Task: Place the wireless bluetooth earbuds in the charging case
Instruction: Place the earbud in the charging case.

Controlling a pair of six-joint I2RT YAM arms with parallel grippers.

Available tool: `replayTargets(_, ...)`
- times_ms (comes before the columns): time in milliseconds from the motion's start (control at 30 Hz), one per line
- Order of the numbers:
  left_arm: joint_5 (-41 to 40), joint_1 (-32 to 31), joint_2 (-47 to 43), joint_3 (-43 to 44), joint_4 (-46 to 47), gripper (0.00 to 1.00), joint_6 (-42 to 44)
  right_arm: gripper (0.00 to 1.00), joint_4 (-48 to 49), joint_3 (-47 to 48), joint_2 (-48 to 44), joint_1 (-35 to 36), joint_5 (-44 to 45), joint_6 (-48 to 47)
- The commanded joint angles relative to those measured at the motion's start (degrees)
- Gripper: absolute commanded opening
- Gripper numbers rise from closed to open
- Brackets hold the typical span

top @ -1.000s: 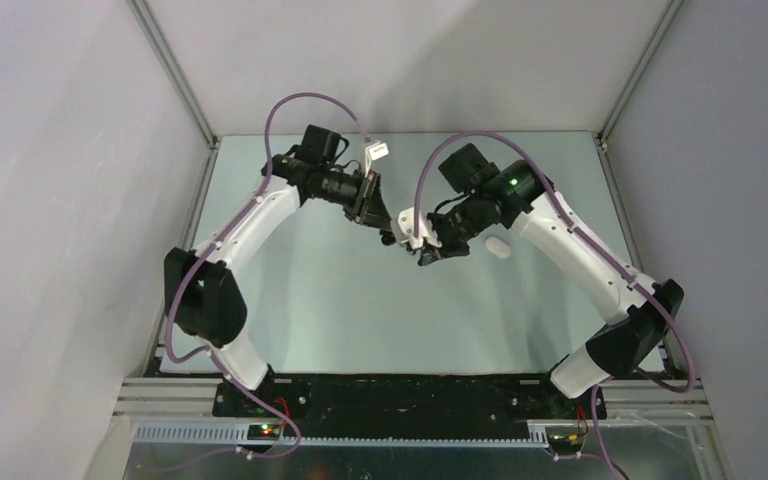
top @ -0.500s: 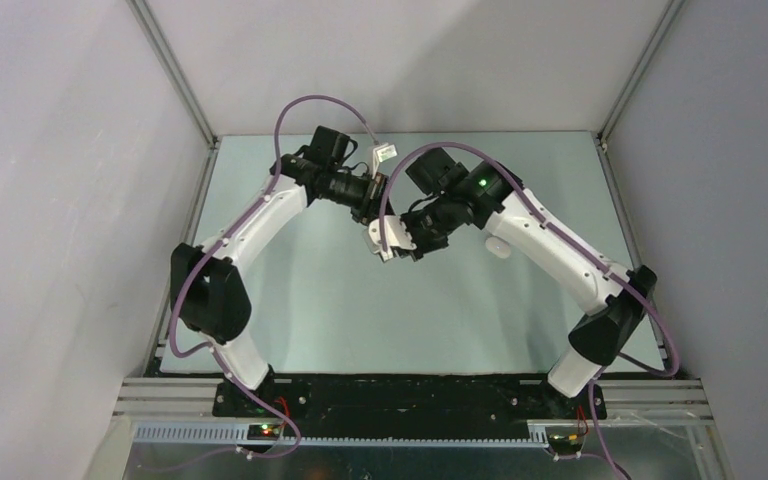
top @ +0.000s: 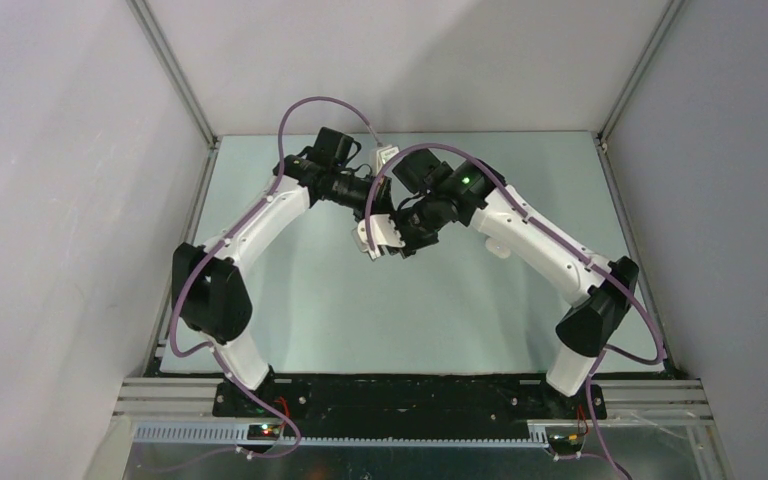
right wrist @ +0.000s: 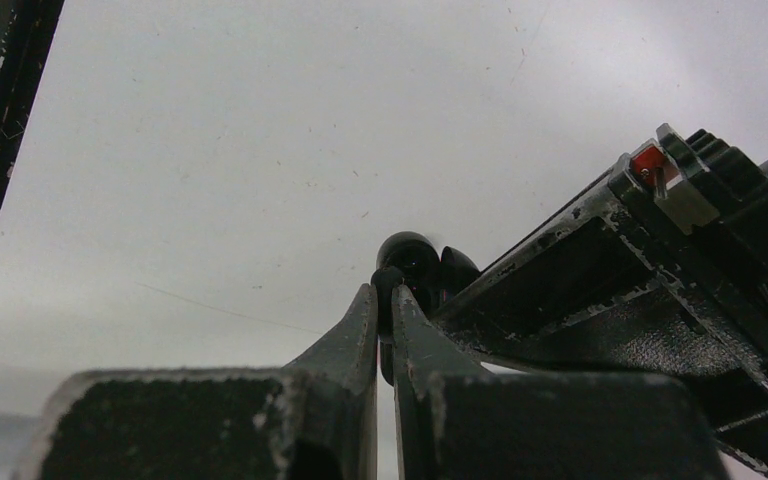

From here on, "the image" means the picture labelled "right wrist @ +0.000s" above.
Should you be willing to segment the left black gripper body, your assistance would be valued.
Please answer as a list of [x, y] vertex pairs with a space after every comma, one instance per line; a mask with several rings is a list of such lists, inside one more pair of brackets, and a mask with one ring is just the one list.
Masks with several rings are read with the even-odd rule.
[[662, 371], [768, 368], [768, 161], [668, 125], [609, 176], [612, 226], [652, 273], [611, 310], [611, 351]]

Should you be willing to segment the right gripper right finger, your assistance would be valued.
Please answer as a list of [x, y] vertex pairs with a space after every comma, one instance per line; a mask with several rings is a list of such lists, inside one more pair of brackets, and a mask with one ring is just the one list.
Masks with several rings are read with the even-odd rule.
[[496, 374], [392, 293], [404, 479], [725, 479], [690, 392], [651, 373]]

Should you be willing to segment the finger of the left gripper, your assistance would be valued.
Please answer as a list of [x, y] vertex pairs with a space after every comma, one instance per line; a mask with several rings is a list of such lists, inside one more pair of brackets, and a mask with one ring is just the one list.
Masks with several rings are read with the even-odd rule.
[[511, 368], [675, 377], [720, 448], [768, 477], [768, 187], [685, 234], [606, 172], [432, 320]]

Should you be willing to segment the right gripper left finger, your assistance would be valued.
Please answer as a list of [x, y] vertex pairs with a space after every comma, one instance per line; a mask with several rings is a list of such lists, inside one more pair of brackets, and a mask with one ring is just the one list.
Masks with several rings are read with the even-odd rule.
[[89, 370], [49, 397], [16, 479], [373, 479], [377, 294], [282, 367]]

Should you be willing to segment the black earbud charging case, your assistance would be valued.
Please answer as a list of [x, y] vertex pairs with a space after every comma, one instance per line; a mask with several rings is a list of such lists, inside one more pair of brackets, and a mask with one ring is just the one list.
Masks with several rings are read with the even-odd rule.
[[[385, 266], [403, 272], [402, 285], [408, 287], [426, 316], [434, 314], [481, 274], [463, 252], [451, 246], [438, 252], [427, 237], [412, 231], [395, 233], [381, 245], [376, 270]], [[393, 339], [387, 343], [379, 338], [380, 369], [389, 385], [394, 384], [393, 344]]]

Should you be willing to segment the black earbud pair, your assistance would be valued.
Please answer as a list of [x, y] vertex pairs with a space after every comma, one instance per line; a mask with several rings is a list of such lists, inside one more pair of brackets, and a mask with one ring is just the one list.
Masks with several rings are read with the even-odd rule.
[[394, 266], [378, 268], [371, 277], [377, 297], [377, 331], [382, 342], [393, 339], [393, 292], [404, 283], [403, 272]]

